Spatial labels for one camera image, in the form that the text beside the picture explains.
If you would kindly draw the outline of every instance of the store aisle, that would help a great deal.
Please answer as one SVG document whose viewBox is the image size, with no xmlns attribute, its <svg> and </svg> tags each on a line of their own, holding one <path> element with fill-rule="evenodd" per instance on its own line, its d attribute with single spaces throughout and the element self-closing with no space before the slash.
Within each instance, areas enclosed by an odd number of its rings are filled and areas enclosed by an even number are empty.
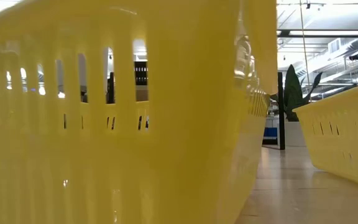
<svg viewBox="0 0 358 224">
<path fill-rule="evenodd" d="M 358 223 L 358 184 L 320 171 L 305 148 L 262 148 L 255 189 L 236 224 Z"/>
</svg>

